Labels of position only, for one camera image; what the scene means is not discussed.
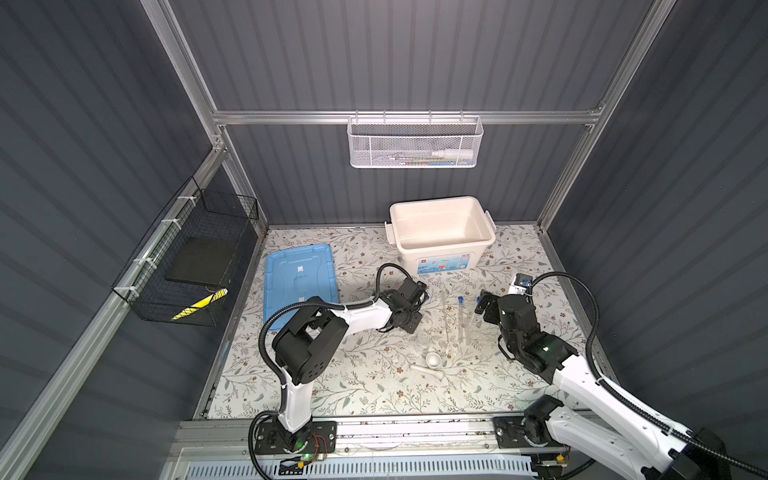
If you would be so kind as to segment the blue capped test tube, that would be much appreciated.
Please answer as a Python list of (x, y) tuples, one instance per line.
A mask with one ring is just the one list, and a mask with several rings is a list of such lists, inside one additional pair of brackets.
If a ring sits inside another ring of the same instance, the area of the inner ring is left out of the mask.
[(464, 344), (466, 342), (465, 299), (459, 296), (457, 301), (458, 342)]

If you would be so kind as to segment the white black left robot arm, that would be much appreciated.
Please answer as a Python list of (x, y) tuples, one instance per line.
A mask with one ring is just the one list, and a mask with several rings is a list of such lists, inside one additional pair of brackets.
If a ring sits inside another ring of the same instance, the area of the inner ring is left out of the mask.
[(302, 303), (272, 341), (270, 368), (280, 382), (278, 421), (284, 431), (296, 434), (310, 424), (312, 383), (330, 366), (343, 340), (368, 330), (412, 334), (427, 298), (427, 285), (407, 278), (362, 307), (331, 305), (318, 297)]

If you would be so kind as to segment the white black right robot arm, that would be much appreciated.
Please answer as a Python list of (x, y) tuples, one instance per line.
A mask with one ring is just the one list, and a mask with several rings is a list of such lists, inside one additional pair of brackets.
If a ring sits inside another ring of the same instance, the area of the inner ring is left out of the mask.
[(480, 294), (476, 313), (500, 329), (500, 349), (554, 387), (524, 410), (518, 433), (532, 446), (573, 447), (625, 479), (729, 479), (725, 445), (690, 433), (597, 376), (590, 359), (542, 331), (526, 294)]

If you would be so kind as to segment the clear plastic test tube rack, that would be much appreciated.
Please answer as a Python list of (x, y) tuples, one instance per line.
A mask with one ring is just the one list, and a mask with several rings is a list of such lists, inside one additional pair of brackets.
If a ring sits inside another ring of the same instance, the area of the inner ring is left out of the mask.
[[(465, 299), (466, 342), (458, 342), (457, 322), (457, 298)], [(453, 294), (447, 288), (440, 288), (428, 302), (427, 317), (436, 322), (436, 333), (432, 338), (433, 343), (427, 348), (427, 352), (436, 352), (441, 358), (441, 365), (436, 369), (447, 368), (449, 364), (469, 355), (476, 354), (480, 335), (478, 333), (478, 318), (475, 307), (478, 298), (464, 292), (461, 295)]]

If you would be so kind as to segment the white porcelain mortar bowl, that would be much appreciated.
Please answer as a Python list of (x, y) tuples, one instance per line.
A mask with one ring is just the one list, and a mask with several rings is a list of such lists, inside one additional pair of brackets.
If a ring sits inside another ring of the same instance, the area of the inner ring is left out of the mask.
[(436, 352), (428, 352), (425, 355), (425, 362), (429, 368), (436, 369), (441, 365), (442, 358)]

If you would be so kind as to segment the white plastic storage bin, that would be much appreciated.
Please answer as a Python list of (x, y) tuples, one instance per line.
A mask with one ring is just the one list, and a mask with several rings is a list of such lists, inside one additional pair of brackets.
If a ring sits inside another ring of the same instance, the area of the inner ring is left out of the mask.
[(471, 270), (496, 241), (496, 224), (472, 196), (395, 203), (387, 241), (412, 275)]

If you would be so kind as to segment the blue plastic bin lid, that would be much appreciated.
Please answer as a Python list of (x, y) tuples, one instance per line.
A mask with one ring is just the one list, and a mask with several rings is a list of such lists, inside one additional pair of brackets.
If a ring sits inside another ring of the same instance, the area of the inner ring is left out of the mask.
[(281, 250), (267, 256), (264, 322), (279, 309), (314, 296), (329, 303), (339, 301), (333, 255), (328, 244)]

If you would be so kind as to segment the white tube in basket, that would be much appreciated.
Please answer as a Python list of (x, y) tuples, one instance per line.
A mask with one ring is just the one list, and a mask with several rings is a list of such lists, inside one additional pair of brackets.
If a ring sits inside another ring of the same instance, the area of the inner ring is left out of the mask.
[(432, 151), (431, 157), (445, 161), (473, 161), (475, 153), (469, 149), (444, 149)]

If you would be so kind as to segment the yellow black striped tape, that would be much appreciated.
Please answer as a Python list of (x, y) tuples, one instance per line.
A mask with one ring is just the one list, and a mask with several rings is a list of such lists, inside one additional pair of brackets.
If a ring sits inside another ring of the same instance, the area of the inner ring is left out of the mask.
[(221, 299), (221, 298), (223, 298), (223, 297), (225, 297), (227, 295), (228, 295), (228, 290), (226, 288), (217, 290), (216, 292), (208, 295), (207, 297), (203, 298), (202, 300), (200, 300), (200, 301), (194, 303), (193, 305), (191, 305), (191, 306), (183, 309), (182, 311), (180, 311), (178, 314), (176, 314), (172, 318), (172, 321), (178, 321), (178, 320), (180, 320), (182, 318), (190, 316), (190, 315), (198, 312), (199, 310), (202, 310), (202, 309), (208, 307), (211, 303), (214, 303), (215, 301), (217, 301), (217, 300), (219, 300), (219, 299)]

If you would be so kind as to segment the black foam pad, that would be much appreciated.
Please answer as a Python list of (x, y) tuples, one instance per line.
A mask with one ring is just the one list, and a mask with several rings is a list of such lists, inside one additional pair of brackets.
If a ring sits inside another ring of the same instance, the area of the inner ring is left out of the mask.
[(174, 258), (165, 279), (213, 287), (225, 276), (236, 244), (225, 240), (189, 237)]

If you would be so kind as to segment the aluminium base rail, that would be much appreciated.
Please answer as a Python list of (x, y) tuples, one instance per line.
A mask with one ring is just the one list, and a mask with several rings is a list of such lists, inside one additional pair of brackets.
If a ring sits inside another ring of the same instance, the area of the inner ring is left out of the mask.
[[(310, 464), (297, 479), (589, 479), (605, 470), (574, 447), (533, 447), (519, 412), (319, 417)], [(163, 479), (282, 479), (291, 451), (269, 422), (248, 440), (246, 419), (185, 421)]]

